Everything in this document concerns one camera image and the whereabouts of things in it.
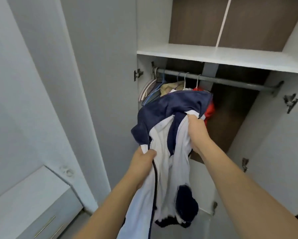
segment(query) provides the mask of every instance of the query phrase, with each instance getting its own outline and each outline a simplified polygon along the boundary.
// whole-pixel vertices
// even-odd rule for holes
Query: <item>hand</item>
[[[201,155],[199,147],[203,142],[210,139],[207,128],[202,119],[198,119],[195,115],[187,115],[189,119],[188,133],[191,138],[191,147]]]
[[[157,152],[153,149],[149,149],[145,154],[143,154],[141,147],[135,151],[126,175],[136,182],[137,189],[141,188],[148,176],[152,168],[152,160],[156,155]]]

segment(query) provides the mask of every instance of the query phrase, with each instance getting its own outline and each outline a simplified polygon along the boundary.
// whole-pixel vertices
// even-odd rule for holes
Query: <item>white garment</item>
[[[188,111],[199,117],[196,111]],[[155,125],[149,135],[152,138],[151,148],[157,151],[154,162],[157,168],[157,196],[153,222],[162,221],[168,216],[176,217],[181,224],[184,221],[176,212],[176,196],[180,185],[188,185],[190,166],[188,154],[191,151],[188,135],[188,117],[181,121],[177,135],[175,152],[170,157],[167,147],[167,137],[174,116],[167,117]],[[141,145],[143,153],[147,145]],[[143,186],[136,192],[126,215],[126,223],[120,229],[118,239],[147,239],[151,223],[152,205],[154,200],[155,172],[152,168]]]

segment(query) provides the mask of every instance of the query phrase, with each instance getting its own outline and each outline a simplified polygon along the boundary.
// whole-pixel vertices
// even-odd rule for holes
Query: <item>drawer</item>
[[[56,239],[82,208],[74,192],[69,188],[17,239]]]

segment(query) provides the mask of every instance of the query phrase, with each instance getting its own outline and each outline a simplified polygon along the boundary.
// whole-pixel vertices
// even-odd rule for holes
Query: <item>person's left arm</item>
[[[74,237],[75,239],[117,238],[131,200],[148,176],[156,154],[152,149],[145,154],[141,147],[136,150],[127,173]]]

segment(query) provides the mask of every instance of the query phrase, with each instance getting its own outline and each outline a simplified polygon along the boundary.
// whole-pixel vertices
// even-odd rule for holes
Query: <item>red garment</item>
[[[203,89],[201,89],[200,87],[195,87],[193,90],[198,90],[198,91],[204,91]],[[209,118],[215,113],[215,108],[214,108],[214,104],[213,101],[210,102],[210,104],[208,105],[207,110],[204,113],[205,119],[204,119],[204,124],[207,125],[207,121],[209,120]]]

